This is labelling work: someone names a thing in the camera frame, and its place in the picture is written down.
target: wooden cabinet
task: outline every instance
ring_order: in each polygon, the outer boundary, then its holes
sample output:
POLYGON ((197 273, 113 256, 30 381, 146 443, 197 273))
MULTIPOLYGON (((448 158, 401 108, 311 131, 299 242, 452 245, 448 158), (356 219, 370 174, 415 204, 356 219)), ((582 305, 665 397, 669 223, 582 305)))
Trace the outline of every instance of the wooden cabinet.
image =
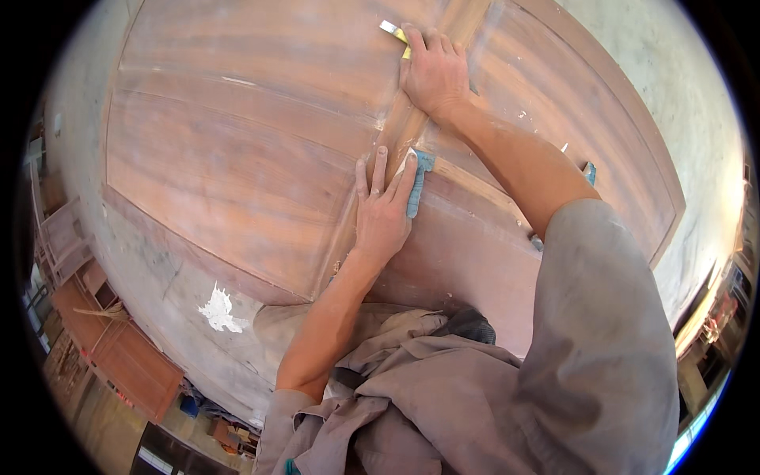
POLYGON ((150 421, 160 423, 177 395, 184 372, 132 320, 76 312, 74 309, 100 310, 79 277, 77 273, 52 295, 64 327, 85 357, 94 363, 96 375, 105 383, 111 382, 150 421))

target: workshop floor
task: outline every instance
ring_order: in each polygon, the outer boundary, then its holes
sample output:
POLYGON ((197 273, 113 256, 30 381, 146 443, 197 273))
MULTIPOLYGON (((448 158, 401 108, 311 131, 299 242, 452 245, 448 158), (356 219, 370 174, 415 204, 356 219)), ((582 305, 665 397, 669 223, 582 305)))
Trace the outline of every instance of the workshop floor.
MULTIPOLYGON (((662 0, 558 0, 606 48, 641 95, 673 158, 686 213, 654 271, 673 325, 714 262, 733 247, 743 202, 743 144, 730 95, 686 17, 662 0)), ((198 312, 217 278, 148 242, 99 194, 99 137, 109 71, 139 0, 101 0, 59 60, 46 91, 46 147, 67 196, 81 196, 94 253, 136 322, 207 397, 261 425, 276 362, 250 328, 218 332, 198 312), (53 120, 61 114, 61 134, 53 120)), ((219 282, 219 288, 226 283, 219 282)), ((233 315, 253 299, 227 289, 233 315)))

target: red-brown wood panel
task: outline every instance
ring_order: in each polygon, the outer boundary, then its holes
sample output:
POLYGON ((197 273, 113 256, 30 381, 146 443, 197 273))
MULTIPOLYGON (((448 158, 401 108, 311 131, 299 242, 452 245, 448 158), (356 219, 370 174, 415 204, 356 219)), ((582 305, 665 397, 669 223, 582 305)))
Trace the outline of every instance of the red-brown wood panel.
POLYGON ((88 353, 92 351, 110 320, 98 315, 85 315, 74 309, 100 310, 94 297, 80 289, 76 277, 72 277, 53 292, 52 304, 58 310, 71 339, 88 353))
POLYGON ((108 379, 154 423, 160 423, 185 373, 163 355, 131 321, 116 322, 92 359, 108 379))
POLYGON ((398 90, 404 45, 383 20, 464 43, 472 101, 568 144, 579 168, 593 162, 603 199, 657 262, 685 206, 667 149, 617 64, 551 0, 146 0, 111 80, 104 197, 216 278, 302 303, 353 243, 355 160, 371 169, 386 145, 389 176, 415 144, 448 165, 426 176, 409 242, 368 298, 475 306, 524 355, 540 266, 529 223, 398 90))

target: shirt sleeve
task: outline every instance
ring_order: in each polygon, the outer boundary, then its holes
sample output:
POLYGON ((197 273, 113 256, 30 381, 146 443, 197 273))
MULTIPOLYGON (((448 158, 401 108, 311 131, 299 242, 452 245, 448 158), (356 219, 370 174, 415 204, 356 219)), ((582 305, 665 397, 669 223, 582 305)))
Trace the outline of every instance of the shirt sleeve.
POLYGON ((679 414, 673 335, 648 260, 603 201, 573 201, 549 222, 516 399, 545 471, 667 466, 679 414))
POLYGON ((269 474, 276 468, 285 447, 296 433, 293 417, 302 409, 317 404, 317 401, 295 389, 278 389, 272 394, 269 412, 264 419, 264 430, 256 447, 253 473, 269 474))

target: right hand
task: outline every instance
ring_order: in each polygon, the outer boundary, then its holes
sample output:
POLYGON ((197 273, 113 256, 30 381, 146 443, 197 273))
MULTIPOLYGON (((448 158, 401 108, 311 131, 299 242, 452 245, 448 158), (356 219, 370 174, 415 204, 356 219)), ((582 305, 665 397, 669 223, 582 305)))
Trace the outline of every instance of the right hand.
POLYGON ((464 47, 452 45, 435 29, 427 30, 424 39, 409 23, 402 24, 401 30, 409 41, 412 59, 401 59, 399 85, 417 109, 438 122, 447 109, 468 101, 470 82, 464 47))

